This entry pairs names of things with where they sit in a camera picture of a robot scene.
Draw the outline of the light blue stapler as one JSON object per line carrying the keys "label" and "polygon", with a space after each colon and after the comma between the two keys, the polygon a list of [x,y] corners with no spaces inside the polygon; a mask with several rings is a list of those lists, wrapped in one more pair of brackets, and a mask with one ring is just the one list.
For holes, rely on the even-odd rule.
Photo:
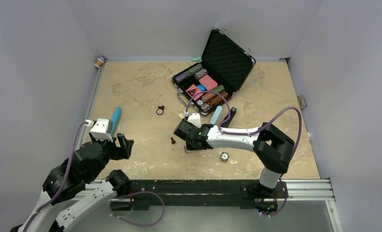
{"label": "light blue stapler", "polygon": [[216,109],[213,112],[213,115],[210,119],[210,124],[215,125],[217,123],[217,121],[218,121],[218,119],[222,113],[222,110],[223,110],[222,106],[219,105],[216,107]]}

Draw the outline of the black stapler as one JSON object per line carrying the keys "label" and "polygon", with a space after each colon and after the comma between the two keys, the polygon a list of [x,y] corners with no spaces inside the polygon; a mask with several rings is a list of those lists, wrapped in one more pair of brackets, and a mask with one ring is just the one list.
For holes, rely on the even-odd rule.
{"label": "black stapler", "polygon": [[228,128],[228,127],[229,127],[229,125],[230,125],[230,123],[232,122],[232,120],[233,120],[233,118],[234,118],[236,112],[237,112],[237,108],[232,107],[231,110],[230,110],[230,113],[227,114],[227,116],[225,117],[225,119],[227,119],[227,117],[229,117],[229,120],[227,120],[227,121],[222,125],[223,128]]}

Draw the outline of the red white staple box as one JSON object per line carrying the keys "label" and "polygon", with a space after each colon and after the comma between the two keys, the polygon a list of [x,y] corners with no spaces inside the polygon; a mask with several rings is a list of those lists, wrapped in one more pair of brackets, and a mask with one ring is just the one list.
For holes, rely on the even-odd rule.
{"label": "red white staple box", "polygon": [[189,154],[191,151],[188,150],[186,146],[184,146],[184,152],[185,152],[186,154]]}

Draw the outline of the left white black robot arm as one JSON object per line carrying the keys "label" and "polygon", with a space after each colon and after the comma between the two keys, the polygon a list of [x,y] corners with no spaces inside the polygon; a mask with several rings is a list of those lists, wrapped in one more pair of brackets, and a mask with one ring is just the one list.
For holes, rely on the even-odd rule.
{"label": "left white black robot arm", "polygon": [[131,181],[122,170],[114,170],[93,193],[69,206],[70,200],[93,182],[110,160],[129,159],[134,145],[123,134],[111,140],[94,136],[72,156],[51,170],[42,185],[40,198],[27,221],[11,228],[13,232],[69,232],[78,220],[100,202],[112,196],[126,197]]}

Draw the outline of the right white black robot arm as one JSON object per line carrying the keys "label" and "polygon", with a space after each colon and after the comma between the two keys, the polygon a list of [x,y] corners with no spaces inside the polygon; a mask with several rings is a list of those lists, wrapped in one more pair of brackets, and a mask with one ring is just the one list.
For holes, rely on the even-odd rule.
{"label": "right white black robot arm", "polygon": [[215,148],[233,148],[254,152],[264,165],[258,193],[270,196],[276,190],[279,178],[287,173],[296,150],[295,142],[273,124],[263,123],[261,128],[231,129],[202,124],[200,127],[182,121],[174,130],[186,143],[189,151]]}

